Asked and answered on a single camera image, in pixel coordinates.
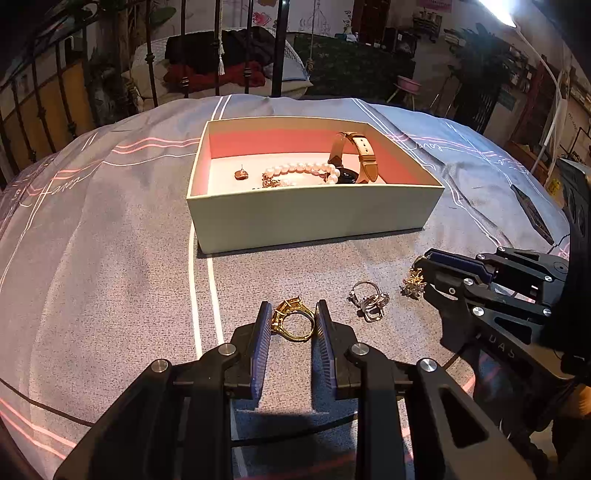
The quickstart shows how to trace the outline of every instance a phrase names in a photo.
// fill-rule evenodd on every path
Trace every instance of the silver ring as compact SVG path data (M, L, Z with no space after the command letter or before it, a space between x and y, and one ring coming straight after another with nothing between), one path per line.
M355 294L355 288L363 284L371 285L375 288L376 293L359 300ZM390 296L387 293L382 293L380 288L374 282L362 280L353 285L347 299L361 310L367 322L372 323L384 318L384 307L390 301Z

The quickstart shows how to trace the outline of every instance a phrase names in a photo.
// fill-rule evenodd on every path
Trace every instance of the gray bedsheet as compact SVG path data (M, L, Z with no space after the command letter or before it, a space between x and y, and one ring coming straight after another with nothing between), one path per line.
M422 231L204 256L185 201L204 123L265 115L368 122L434 173L445 192ZM326 299L334 320L390 358L443 364L452 353L439 344L439 314L401 297L399 285L432 247L470 257L500 245L546 252L511 184L529 195L556 241L568 233L562 212L522 165L469 128L422 113L355 99L231 95L177 100L98 128L30 167L0 198L0 377L95 421L153 359L192 361L253 322L262 300L277 305L296 295L309 306ZM565 244L556 252L568 257ZM391 295L380 322L358 319L346 301L362 279ZM317 363L311 343L274 336L261 401L233 405L233 437L297 431L353 413L355 402L330 399ZM450 373L470 391L465 362ZM45 478L87 431L3 385L0 416ZM235 449L235 476L351 478L355 433L353 422Z

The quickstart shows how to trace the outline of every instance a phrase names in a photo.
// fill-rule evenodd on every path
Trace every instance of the earring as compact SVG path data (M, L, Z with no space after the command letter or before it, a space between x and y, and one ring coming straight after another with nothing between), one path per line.
M234 178L237 180L246 180L248 178L248 172L244 170L242 165L240 165L240 170L234 173Z

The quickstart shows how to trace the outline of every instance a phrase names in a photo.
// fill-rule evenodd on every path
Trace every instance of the cardboard box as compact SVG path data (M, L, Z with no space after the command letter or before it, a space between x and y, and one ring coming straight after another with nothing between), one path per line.
M379 178L369 184L326 185L289 174L298 185L262 189L268 167L326 162L338 132L371 143ZM343 165L359 172L346 142ZM247 180L236 180L241 166ZM363 122L292 116L206 123L187 192L197 240L206 254L367 233L422 228L444 187L374 127Z

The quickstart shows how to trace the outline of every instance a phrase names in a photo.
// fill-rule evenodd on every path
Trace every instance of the metal screw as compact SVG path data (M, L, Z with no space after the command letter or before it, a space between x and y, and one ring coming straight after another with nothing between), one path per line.
M229 356L236 353L236 347L231 343L223 343L217 347L217 352L223 356Z
M159 358L158 360L154 360L151 365L152 371L161 374L168 368L168 362L163 359Z
M351 345L351 351L355 355L367 355L369 353L369 347L364 343L354 343Z
M437 370L437 362L430 358L423 358L418 364L425 372L434 372Z

